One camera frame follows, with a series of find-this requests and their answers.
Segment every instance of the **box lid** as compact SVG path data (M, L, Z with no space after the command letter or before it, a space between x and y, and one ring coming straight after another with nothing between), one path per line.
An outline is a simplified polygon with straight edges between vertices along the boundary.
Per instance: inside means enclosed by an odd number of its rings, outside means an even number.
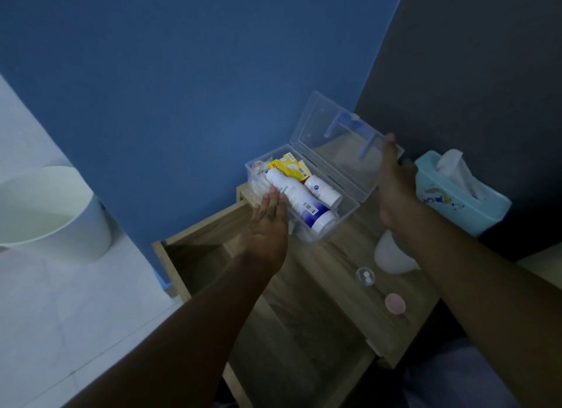
M291 146L364 202L378 185L383 137L355 113L313 92L291 136ZM403 152L398 147L398 156Z

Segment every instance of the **clear plastic box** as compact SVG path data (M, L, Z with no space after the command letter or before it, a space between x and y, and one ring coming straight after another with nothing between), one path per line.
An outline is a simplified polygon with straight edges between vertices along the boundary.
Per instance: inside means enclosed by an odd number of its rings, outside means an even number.
M269 185L255 174L253 164L279 159L292 152L297 160L305 161L313 175L343 195L338 208L332 210L338 216L335 229L359 208L360 202L364 202L378 185L383 137L355 113L319 92L313 92L289 144L246 163L248 182L256 195L263 196ZM398 154L403 152L398 147ZM315 242L330 233L316 234L291 207L289 217L294 223L293 234L303 241Z

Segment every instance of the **forearm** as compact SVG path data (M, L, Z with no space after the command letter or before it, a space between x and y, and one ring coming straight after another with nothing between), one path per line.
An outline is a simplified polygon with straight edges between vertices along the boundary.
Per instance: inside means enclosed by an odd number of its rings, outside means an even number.
M238 332L268 282L260 265L237 257L67 406L211 406Z
M396 231L516 397L562 406L562 292L417 200Z

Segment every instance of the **hand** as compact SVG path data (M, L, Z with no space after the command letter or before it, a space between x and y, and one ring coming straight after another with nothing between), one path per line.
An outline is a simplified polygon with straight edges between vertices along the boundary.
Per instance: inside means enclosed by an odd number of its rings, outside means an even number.
M418 167L405 161L398 164L396 138L390 133L384 138L383 162L379 173L379 195L381 198L381 221L393 232L399 232L403 217L412 204L419 202L416 196L416 174Z
M245 255L260 263L272 277L287 255L287 196L272 187L263 195L261 206L253 209L252 219L240 236L236 256Z

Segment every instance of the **light blue tissue box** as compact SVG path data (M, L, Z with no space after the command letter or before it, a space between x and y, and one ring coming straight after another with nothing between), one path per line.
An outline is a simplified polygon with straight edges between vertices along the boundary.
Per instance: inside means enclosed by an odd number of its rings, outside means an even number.
M418 158L416 193L424 203L473 236L503 220L511 201L484 185L486 198L478 200L437 171L441 155L430 150Z

